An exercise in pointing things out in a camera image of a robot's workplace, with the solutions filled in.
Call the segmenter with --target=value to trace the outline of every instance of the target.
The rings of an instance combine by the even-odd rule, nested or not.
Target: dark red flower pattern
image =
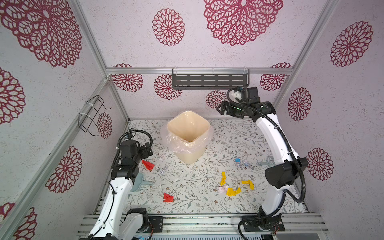
[[[172,76],[169,74],[158,76],[153,83],[153,87],[157,95],[168,100],[178,98],[183,92],[183,90],[173,89]]]
[[[163,8],[158,11],[152,21],[152,29],[156,38],[165,46],[174,46],[184,37],[183,18],[173,9]]]
[[[4,221],[9,211],[13,208],[15,203],[7,202],[6,204],[0,206],[0,224]]]
[[[129,64],[120,63],[115,68],[133,68]],[[127,92],[136,92],[143,87],[143,78],[141,74],[114,74],[111,75],[113,82]]]
[[[333,173],[331,156],[320,148],[312,149],[308,155],[308,170],[318,180],[327,180]]]
[[[337,36],[331,48],[331,61],[338,67],[348,66],[362,57],[372,41],[372,26],[360,21],[349,25]]]
[[[18,118],[25,106],[25,95],[19,81],[0,68],[0,125]]]
[[[31,240],[35,235],[37,227],[36,217],[37,214],[35,213],[35,208],[31,207],[28,211],[28,215],[24,217],[21,225],[13,235],[13,240]]]
[[[45,186],[50,192],[64,193],[68,191],[79,179],[83,167],[82,161],[79,150],[70,146]]]
[[[102,113],[97,120],[97,129],[102,138],[108,138],[112,133],[112,120],[108,113]]]
[[[0,0],[0,16],[38,60],[66,68],[79,58],[80,29],[66,0]]]
[[[207,97],[205,98],[205,102],[211,108],[217,108],[222,103],[222,101],[225,101],[226,99],[227,94],[224,91],[214,90],[208,93]]]
[[[283,0],[204,0],[207,28],[221,43],[244,45],[276,20]]]
[[[272,68],[290,68],[289,63],[278,63],[272,65]],[[285,74],[263,74],[260,79],[260,86],[262,89],[273,91],[279,89],[283,84],[287,75]]]
[[[289,116],[295,121],[303,120],[310,112],[311,103],[311,95],[307,89],[294,90],[288,100]]]

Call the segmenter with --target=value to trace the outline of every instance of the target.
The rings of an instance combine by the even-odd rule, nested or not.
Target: plastic bag
[[[183,162],[191,164],[204,153],[213,128],[202,116],[184,111],[161,128],[163,143]]]

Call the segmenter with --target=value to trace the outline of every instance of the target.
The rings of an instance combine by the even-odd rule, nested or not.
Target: floral tablecloth
[[[161,141],[160,128],[168,120],[133,120],[130,128],[145,130],[153,137],[154,155],[146,159],[155,165],[148,171],[142,163],[139,170],[145,180],[153,186],[142,185],[139,191],[131,192],[124,211],[130,208],[145,207],[151,214],[166,213],[249,213],[258,212],[266,196],[268,182],[264,176],[265,166],[257,162],[266,161],[272,155],[260,129],[251,120],[220,119],[209,120],[214,128],[214,137],[206,147],[204,155],[194,164],[188,165],[176,157]],[[135,139],[144,144],[149,141],[145,134],[137,133]],[[166,153],[163,160],[160,156]],[[252,167],[237,168],[235,157],[247,160]],[[234,197],[219,194],[222,172],[226,173],[226,183],[234,190],[242,192]],[[254,190],[242,180],[251,180]],[[290,190],[297,195],[293,186]],[[163,202],[163,193],[174,197],[174,202]],[[298,204],[288,195],[283,212],[306,212],[303,204]]]

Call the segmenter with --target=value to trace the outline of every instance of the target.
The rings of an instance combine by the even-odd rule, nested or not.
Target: floral floor mat
[[[161,141],[160,129],[168,120],[133,120],[130,128],[141,129],[153,138],[153,156],[147,161],[155,167],[150,172],[142,163],[139,170],[145,180],[153,186],[142,185],[137,192],[131,192],[124,208],[145,207],[150,214],[214,214],[214,213],[255,213],[266,196],[268,182],[264,176],[266,166],[257,166],[272,155],[268,143],[260,129],[251,120],[221,119],[208,120],[214,128],[214,137],[200,159],[188,165],[176,157]],[[145,134],[137,133],[135,139],[144,144],[149,141]],[[237,168],[235,158],[247,162],[250,167]],[[241,193],[228,197],[220,194],[222,172],[226,173],[226,183]],[[242,180],[251,180],[255,186],[250,189]],[[297,196],[296,189],[290,190]],[[167,193],[174,197],[171,203],[163,202]],[[307,212],[305,205],[298,204],[288,195],[283,212]]]

